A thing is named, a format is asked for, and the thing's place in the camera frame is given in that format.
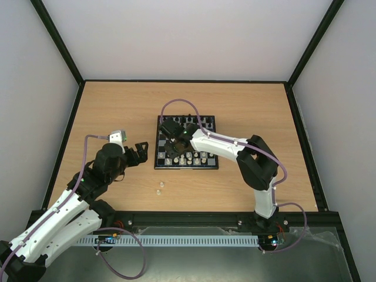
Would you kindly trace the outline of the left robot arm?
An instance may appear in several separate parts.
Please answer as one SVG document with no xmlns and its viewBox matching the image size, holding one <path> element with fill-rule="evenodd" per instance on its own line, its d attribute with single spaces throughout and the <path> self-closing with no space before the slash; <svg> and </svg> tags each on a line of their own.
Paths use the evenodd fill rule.
<svg viewBox="0 0 376 282">
<path fill-rule="evenodd" d="M 1 241 L 1 274 L 13 281 L 39 281 L 46 268 L 81 237 L 96 231 L 126 233 L 115 210 L 99 196 L 128 167 L 147 161 L 148 143 L 135 148 L 107 143 L 84 161 L 66 190 L 36 222 L 11 241 Z"/>
</svg>

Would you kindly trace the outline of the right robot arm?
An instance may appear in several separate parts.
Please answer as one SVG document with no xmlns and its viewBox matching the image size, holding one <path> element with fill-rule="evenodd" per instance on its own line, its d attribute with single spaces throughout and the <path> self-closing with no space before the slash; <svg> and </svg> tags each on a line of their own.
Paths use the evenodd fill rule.
<svg viewBox="0 0 376 282">
<path fill-rule="evenodd" d="M 169 159 L 207 152 L 237 163 L 244 182 L 254 190 L 253 224 L 269 230 L 277 223 L 276 177 L 283 166 L 260 136 L 225 136 L 203 128 L 201 123 L 182 126 L 170 117 L 160 118 L 159 131 L 166 138 L 164 148 Z"/>
</svg>

